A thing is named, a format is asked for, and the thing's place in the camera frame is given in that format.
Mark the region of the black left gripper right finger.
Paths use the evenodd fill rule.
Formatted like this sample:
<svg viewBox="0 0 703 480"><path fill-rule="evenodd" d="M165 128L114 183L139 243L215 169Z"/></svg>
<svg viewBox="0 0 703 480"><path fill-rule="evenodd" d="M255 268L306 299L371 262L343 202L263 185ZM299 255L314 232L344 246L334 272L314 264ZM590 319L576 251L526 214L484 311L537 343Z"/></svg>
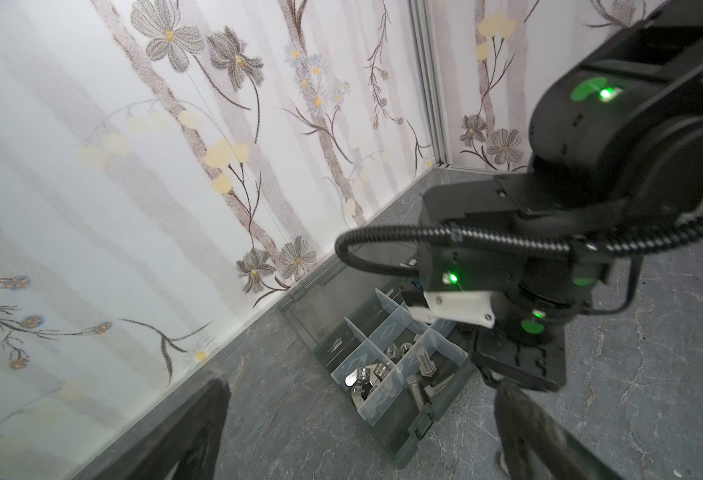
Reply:
<svg viewBox="0 0 703 480"><path fill-rule="evenodd" d="M495 424L511 479L621 479L509 380L495 394Z"/></svg>

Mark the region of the silver screw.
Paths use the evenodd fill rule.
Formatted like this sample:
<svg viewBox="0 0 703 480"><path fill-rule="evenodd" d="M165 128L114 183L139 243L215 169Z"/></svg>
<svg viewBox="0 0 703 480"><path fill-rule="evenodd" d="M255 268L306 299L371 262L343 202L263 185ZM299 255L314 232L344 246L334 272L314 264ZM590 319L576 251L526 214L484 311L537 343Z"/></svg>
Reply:
<svg viewBox="0 0 703 480"><path fill-rule="evenodd" d="M345 379L345 386L350 388L351 401L359 409L373 390L377 389L389 374L389 367L383 363L359 367Z"/></svg>

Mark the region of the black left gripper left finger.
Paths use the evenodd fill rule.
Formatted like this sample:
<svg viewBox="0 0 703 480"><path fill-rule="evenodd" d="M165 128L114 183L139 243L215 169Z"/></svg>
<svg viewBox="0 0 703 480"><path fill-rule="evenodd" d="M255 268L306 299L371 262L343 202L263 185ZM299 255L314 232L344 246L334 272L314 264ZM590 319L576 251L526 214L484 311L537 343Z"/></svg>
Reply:
<svg viewBox="0 0 703 480"><path fill-rule="evenodd" d="M214 478L230 400L220 378L172 395L93 460L87 478Z"/></svg>

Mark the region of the silver hex bolt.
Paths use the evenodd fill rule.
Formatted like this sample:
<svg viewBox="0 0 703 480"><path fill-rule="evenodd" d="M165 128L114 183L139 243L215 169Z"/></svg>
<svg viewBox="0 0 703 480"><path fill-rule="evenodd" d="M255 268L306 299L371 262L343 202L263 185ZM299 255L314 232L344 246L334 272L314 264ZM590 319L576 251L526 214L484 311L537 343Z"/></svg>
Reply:
<svg viewBox="0 0 703 480"><path fill-rule="evenodd" d="M415 348L415 358L417 358L417 363L419 363L419 374L421 376L433 378L437 374L437 365L435 365L435 361L431 359L429 352L423 346Z"/></svg>
<svg viewBox="0 0 703 480"><path fill-rule="evenodd" d="M409 390L409 394L411 394L411 398L415 402L417 411L422 412L427 405L427 397L425 397L425 392L421 388L421 378L417 375L410 375L407 376L405 383L407 383L407 390Z"/></svg>

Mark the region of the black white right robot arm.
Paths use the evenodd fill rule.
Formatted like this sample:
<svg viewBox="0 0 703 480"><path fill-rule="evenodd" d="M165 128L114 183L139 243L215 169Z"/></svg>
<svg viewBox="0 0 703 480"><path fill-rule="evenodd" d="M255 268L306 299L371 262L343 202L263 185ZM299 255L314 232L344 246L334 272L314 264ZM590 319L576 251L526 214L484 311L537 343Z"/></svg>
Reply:
<svg viewBox="0 0 703 480"><path fill-rule="evenodd" d="M668 1L559 78L529 124L531 166L429 190L409 308L473 330L491 387L555 391L565 326L627 260L703 240L703 1Z"/></svg>

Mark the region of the silver hex nut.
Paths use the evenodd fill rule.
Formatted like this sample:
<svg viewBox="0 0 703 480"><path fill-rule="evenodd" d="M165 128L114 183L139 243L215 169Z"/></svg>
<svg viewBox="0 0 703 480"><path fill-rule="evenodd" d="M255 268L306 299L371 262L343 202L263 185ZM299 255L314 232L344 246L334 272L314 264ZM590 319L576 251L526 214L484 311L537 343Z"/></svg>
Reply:
<svg viewBox="0 0 703 480"><path fill-rule="evenodd" d="M403 342L401 345L391 344L385 350L385 356L387 356L389 360L399 363L409 353L411 348L413 348L411 342Z"/></svg>

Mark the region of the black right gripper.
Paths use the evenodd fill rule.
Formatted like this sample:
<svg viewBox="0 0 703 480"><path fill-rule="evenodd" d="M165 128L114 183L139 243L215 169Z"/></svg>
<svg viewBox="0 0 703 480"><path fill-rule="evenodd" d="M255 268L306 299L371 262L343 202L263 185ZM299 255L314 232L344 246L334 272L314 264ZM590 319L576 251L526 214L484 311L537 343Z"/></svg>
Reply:
<svg viewBox="0 0 703 480"><path fill-rule="evenodd" d="M493 292L493 329L473 330L471 360L494 386L556 392L567 383L565 330L573 319L573 284L561 261L462 244L419 244L413 291Z"/></svg>

